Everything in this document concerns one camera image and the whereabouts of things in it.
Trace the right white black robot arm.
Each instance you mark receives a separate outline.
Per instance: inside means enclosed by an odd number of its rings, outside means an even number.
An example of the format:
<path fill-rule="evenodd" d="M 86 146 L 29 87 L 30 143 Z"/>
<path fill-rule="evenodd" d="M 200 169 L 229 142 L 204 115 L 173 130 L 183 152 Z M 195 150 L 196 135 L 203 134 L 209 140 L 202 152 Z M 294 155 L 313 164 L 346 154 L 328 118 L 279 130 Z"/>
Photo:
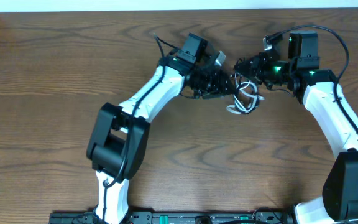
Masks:
<path fill-rule="evenodd" d="M 315 118 L 325 135 L 335 162 L 323 185 L 322 195 L 298 203 L 283 213 L 281 223 L 358 223 L 358 117 L 343 95 L 340 77 L 332 70 L 319 67 L 316 26 L 289 29 L 288 59 L 280 60 L 275 45 L 283 32 L 263 39 L 264 49 L 249 59 L 240 59 L 234 76 L 244 77 L 251 97 L 259 100 L 257 87 L 286 85 L 285 92 L 294 96 Z"/>

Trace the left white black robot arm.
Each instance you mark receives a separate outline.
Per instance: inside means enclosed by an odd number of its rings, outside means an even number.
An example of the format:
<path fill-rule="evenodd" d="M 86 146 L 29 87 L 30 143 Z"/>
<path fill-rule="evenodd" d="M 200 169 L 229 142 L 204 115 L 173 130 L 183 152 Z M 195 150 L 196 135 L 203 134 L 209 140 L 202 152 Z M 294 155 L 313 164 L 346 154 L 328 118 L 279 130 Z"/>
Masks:
<path fill-rule="evenodd" d="M 226 59 L 204 38 L 189 34 L 182 47 L 160 51 L 154 74 L 132 97 L 99 110 L 86 156 L 99 184 L 96 223 L 122 223 L 128 213 L 129 181 L 145 156 L 150 124 L 162 108 L 185 87 L 193 98 L 220 98 L 234 93 L 229 76 L 222 70 Z"/>

